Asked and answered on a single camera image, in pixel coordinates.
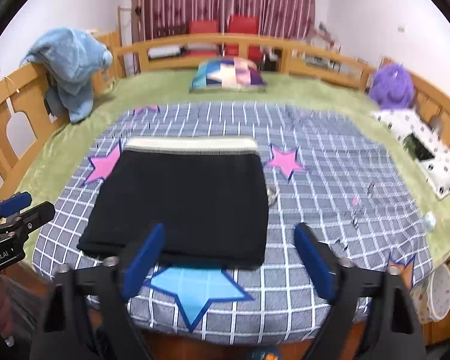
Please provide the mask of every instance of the folded black fabric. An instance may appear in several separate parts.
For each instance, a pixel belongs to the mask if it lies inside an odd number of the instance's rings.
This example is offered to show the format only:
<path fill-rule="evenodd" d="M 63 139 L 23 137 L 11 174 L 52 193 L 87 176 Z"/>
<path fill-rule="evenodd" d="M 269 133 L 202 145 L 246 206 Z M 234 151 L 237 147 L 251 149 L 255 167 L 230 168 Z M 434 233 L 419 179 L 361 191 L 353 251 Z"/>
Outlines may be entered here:
<path fill-rule="evenodd" d="M 78 249 L 117 255 L 137 232 L 161 222 L 161 262 L 260 266 L 268 201 L 260 156 L 250 141 L 256 145 L 250 138 L 129 139 L 100 188 Z"/>

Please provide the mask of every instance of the screw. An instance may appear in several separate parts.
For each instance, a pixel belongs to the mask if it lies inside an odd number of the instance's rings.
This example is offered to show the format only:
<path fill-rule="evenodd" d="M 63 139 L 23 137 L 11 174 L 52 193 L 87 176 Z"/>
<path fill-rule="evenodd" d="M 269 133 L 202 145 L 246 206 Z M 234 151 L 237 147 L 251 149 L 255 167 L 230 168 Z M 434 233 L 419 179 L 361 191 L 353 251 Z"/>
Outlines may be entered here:
<path fill-rule="evenodd" d="M 400 269 L 398 269 L 398 267 L 396 267 L 396 266 L 394 266 L 394 265 L 390 265 L 390 266 L 387 268 L 387 272 L 388 272 L 390 275 L 397 276 L 397 275 L 400 274 Z"/>
<path fill-rule="evenodd" d="M 70 270 L 70 266 L 68 264 L 60 264 L 56 269 L 56 271 L 59 274 L 64 274 L 65 272 L 68 272 L 69 270 Z"/>
<path fill-rule="evenodd" d="M 116 266 L 119 263 L 119 258 L 116 256 L 112 256 L 112 257 L 107 257 L 104 261 L 103 261 L 103 265 L 104 266 Z"/>
<path fill-rule="evenodd" d="M 367 195 L 368 196 L 371 196 L 372 195 L 372 193 L 373 193 L 373 188 L 375 187 L 375 183 L 372 181 L 371 183 L 370 183 L 370 185 L 368 186 L 368 189 L 367 189 Z"/>
<path fill-rule="evenodd" d="M 338 263 L 339 263 L 341 266 L 344 266 L 345 268 L 352 268 L 352 267 L 355 266 L 355 264 L 353 263 L 352 260 L 350 260 L 350 259 L 345 259 L 345 258 L 338 259 Z"/>
<path fill-rule="evenodd" d="M 15 345 L 15 339 L 13 338 L 13 335 L 11 335 L 8 339 L 5 340 L 5 344 L 7 344 L 9 348 Z"/>
<path fill-rule="evenodd" d="M 268 198 L 268 206 L 272 207 L 275 204 L 278 197 L 278 188 L 276 186 L 267 186 L 267 198 Z"/>

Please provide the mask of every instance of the blue checkered sheet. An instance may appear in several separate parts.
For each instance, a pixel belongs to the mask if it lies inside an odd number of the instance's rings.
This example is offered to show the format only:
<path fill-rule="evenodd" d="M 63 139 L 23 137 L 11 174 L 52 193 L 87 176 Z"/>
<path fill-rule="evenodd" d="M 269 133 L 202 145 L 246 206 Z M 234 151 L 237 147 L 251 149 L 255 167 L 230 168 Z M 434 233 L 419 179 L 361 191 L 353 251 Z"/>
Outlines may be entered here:
<path fill-rule="evenodd" d="M 106 157 L 131 136 L 217 135 L 255 138 L 266 182 L 279 189 L 269 210 L 265 263 L 255 271 L 156 266 L 127 305 L 140 326 L 220 344 L 275 344 L 315 336 L 329 306 L 315 293 L 294 248 L 299 222 L 360 267 L 383 270 L 390 258 L 413 263 L 415 283 L 430 273 L 418 209 L 382 145 L 333 112 L 253 102 L 167 105 L 121 115 L 96 139 L 63 189 L 54 220 L 37 240 L 35 269 L 51 278 L 61 263 L 75 268 L 99 263 L 76 249 L 102 185 L 98 179 L 82 186 L 94 171 L 89 157 Z M 273 148 L 295 151 L 303 169 L 288 179 L 282 169 L 267 164 Z M 367 305 L 361 299 L 358 318 Z"/>

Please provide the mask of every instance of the blue plush toy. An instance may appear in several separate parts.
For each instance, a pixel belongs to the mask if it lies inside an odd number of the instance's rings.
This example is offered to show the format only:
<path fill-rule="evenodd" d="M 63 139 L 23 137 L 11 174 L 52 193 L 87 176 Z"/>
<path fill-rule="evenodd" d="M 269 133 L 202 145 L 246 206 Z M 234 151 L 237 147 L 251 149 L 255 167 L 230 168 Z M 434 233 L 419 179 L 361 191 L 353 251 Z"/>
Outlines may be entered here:
<path fill-rule="evenodd" d="M 70 122 L 77 123 L 92 112 L 92 74 L 108 68 L 112 61 L 106 46 L 86 32 L 54 28 L 34 43 L 20 65 L 35 62 L 46 66 L 58 83 L 46 94 L 52 113 L 58 116 L 65 107 Z"/>

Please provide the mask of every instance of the black cloth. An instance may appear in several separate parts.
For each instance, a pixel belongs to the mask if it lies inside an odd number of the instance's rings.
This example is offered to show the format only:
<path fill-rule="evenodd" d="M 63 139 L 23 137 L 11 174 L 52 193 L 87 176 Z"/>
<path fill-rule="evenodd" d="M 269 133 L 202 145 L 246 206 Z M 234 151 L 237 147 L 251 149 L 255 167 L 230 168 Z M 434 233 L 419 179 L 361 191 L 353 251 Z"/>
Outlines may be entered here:
<path fill-rule="evenodd" d="M 166 231 L 162 263 L 262 265 L 268 201 L 260 157 L 124 150 L 100 188 L 77 248 L 117 255 L 157 222 Z"/>

